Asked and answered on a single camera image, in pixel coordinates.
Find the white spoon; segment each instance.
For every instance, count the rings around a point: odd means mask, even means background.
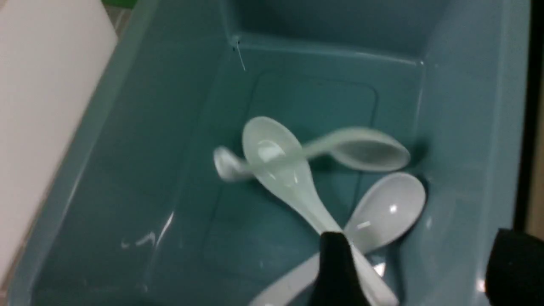
[[[407,232],[425,204],[425,189],[407,173],[393,173],[376,182],[359,201],[344,228],[363,254],[383,247]],[[317,277],[319,253],[263,290],[249,306],[286,306]]]
[[[256,129],[263,128],[258,123],[253,124]],[[395,171],[410,161],[410,153],[400,142],[380,131],[363,127],[343,128],[284,153],[273,161],[248,164],[220,146],[214,150],[213,159],[219,176],[229,182],[249,179],[259,172],[325,154],[351,169],[362,171]]]
[[[301,149],[299,141],[287,128],[266,117],[253,118],[245,125],[242,146],[250,164],[266,162],[284,155],[285,151]],[[319,199],[308,161],[297,161],[270,172],[258,173],[256,178],[268,191],[298,212],[317,233],[342,232]],[[397,297],[372,265],[353,243],[350,242],[350,246],[363,293],[370,304],[398,305]]]

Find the container wall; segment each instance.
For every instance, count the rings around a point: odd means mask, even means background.
[[[487,305],[490,245],[513,221],[528,16],[527,1],[455,0],[426,47],[414,153],[428,202],[400,252],[405,305]]]
[[[419,57],[451,0],[227,0],[234,29]]]
[[[186,166],[184,148],[195,141],[191,132],[227,48],[215,0],[164,0],[154,15],[141,45],[132,45],[138,54],[70,198],[38,300],[57,290],[84,292],[90,301],[143,290],[138,283]]]

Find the plastic spoon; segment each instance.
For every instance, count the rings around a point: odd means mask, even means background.
[[[266,162],[284,155],[286,151],[301,149],[300,143],[287,128],[266,117],[253,118],[245,125],[242,145],[244,155],[250,164]],[[297,161],[287,167],[258,173],[256,178],[268,191],[298,212],[317,233],[342,232],[319,199],[307,161]],[[353,243],[350,243],[350,246],[363,293],[370,304],[398,305],[397,297],[374,271],[372,265]]]
[[[359,201],[344,228],[363,254],[383,247],[407,232],[425,204],[425,189],[407,173],[393,173],[376,182]],[[316,278],[319,253],[263,290],[249,306],[285,306]]]
[[[248,164],[229,149],[220,146],[214,150],[213,159],[219,176],[230,182],[325,154],[330,154],[351,169],[362,171],[395,171],[410,161],[410,153],[400,142],[380,131],[363,127],[343,128],[315,139],[302,148],[290,148],[284,153],[274,160]]]

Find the plastic tub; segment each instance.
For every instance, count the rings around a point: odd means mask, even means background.
[[[492,239],[513,219],[529,11],[518,0],[140,0],[10,305],[244,305],[307,259],[318,236],[296,213],[214,171],[213,148],[241,154],[258,115],[302,142],[348,125],[400,140],[428,202],[371,261],[402,305],[487,305]],[[312,169],[341,225],[381,176],[327,158]]]

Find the white wall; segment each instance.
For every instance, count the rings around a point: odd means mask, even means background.
[[[116,44],[99,0],[4,1],[0,0],[0,283]]]

